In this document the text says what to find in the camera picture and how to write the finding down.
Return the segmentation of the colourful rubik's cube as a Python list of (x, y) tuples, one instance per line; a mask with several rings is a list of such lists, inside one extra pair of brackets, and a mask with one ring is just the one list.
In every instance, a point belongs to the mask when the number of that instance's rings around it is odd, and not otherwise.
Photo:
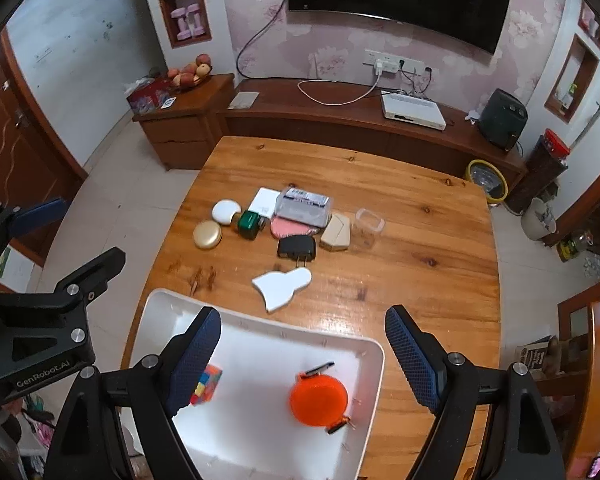
[(222, 374), (223, 371), (219, 367), (208, 364), (200, 375), (198, 384), (189, 398), (189, 404), (199, 405), (209, 402), (215, 393)]

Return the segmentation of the round beige compact case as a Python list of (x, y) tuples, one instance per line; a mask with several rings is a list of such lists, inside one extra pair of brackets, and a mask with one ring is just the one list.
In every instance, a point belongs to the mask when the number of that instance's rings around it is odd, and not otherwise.
[(193, 241), (197, 248), (210, 250), (220, 244), (222, 240), (222, 228), (214, 220), (199, 222), (193, 230)]

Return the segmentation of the orange tape measure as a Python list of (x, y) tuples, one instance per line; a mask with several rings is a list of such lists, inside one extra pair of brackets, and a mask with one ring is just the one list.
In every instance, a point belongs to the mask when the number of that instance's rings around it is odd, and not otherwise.
[(334, 434), (351, 423), (346, 414), (347, 389), (339, 379), (326, 374), (334, 365), (330, 361), (298, 374), (288, 396), (294, 418), (304, 426), (323, 428), (326, 434)]

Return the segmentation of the white egg-shaped earbud case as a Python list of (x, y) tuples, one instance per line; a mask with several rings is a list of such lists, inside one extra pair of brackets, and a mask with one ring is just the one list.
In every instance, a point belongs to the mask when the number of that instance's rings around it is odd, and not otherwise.
[(212, 220), (221, 226), (230, 226), (235, 216), (242, 214), (242, 207), (234, 200), (219, 200), (211, 211)]

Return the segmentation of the green perfume bottle gold cap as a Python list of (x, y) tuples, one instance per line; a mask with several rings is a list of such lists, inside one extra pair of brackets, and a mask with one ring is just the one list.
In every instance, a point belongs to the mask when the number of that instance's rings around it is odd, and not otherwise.
[(266, 218), (251, 210), (243, 211), (237, 220), (236, 229), (238, 234), (245, 240), (254, 240), (262, 231)]

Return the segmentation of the white 33W charger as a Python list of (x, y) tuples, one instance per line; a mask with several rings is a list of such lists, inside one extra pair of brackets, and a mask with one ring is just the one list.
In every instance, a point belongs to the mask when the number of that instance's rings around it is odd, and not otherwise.
[(259, 188), (248, 206), (248, 210), (255, 212), (263, 218), (271, 219), (275, 212), (279, 195), (279, 191), (271, 190), (270, 188)]

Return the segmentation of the pink round compact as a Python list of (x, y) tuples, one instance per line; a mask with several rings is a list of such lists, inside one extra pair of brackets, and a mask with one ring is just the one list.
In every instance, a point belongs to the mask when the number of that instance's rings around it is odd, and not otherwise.
[(273, 216), (270, 221), (270, 231), (276, 240), (295, 235), (314, 235), (320, 229), (315, 226)]

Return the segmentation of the beige plug adapter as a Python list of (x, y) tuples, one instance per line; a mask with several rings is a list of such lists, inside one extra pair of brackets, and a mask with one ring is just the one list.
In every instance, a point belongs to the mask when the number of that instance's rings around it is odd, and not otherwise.
[(345, 214), (334, 212), (328, 225), (324, 229), (320, 246), (329, 252), (342, 252), (347, 250), (351, 243), (351, 223)]

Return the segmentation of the black power adapter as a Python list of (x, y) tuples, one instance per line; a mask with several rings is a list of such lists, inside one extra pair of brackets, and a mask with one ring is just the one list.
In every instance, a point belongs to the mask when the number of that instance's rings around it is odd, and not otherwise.
[(316, 256), (316, 241), (312, 235), (289, 235), (278, 241), (277, 257), (306, 266)]

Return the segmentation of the clear plastic box with label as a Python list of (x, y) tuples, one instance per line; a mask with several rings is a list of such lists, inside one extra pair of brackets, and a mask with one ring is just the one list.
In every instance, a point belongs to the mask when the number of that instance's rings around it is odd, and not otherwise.
[(276, 217), (324, 229), (332, 215), (332, 198), (287, 186), (276, 198)]

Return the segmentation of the white bucket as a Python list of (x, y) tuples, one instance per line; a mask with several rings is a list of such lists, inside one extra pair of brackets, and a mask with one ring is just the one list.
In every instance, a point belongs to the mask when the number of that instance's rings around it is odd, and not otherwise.
[(520, 225), (529, 240), (540, 240), (557, 231), (557, 222), (550, 205), (539, 197), (532, 198), (529, 207), (520, 218)]

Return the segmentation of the small wooden side cabinet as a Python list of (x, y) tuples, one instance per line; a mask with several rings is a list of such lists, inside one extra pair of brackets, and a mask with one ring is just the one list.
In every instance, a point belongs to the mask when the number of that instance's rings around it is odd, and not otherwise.
[(222, 138), (219, 112), (234, 98), (234, 75), (211, 75), (200, 86), (175, 96), (174, 103), (134, 115), (166, 170), (201, 170)]

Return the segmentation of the small clear plastic container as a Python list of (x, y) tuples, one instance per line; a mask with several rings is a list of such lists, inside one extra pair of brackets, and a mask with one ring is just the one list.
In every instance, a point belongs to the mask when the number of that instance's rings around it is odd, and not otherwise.
[(358, 248), (370, 249), (381, 237), (385, 229), (385, 219), (367, 208), (360, 208), (351, 226), (351, 244)]

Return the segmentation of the yellow rimmed fan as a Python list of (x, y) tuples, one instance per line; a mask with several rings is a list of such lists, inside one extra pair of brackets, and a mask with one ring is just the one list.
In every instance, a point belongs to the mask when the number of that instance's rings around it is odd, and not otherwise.
[(500, 204), (508, 195), (508, 184), (500, 170), (490, 162), (472, 160), (465, 170), (465, 178), (482, 188), (489, 204)]

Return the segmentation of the white set-top box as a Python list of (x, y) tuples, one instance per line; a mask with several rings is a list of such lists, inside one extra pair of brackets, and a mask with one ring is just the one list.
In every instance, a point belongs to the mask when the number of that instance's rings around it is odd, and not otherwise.
[(415, 126), (443, 131), (446, 121), (435, 102), (402, 93), (384, 92), (381, 95), (385, 118)]

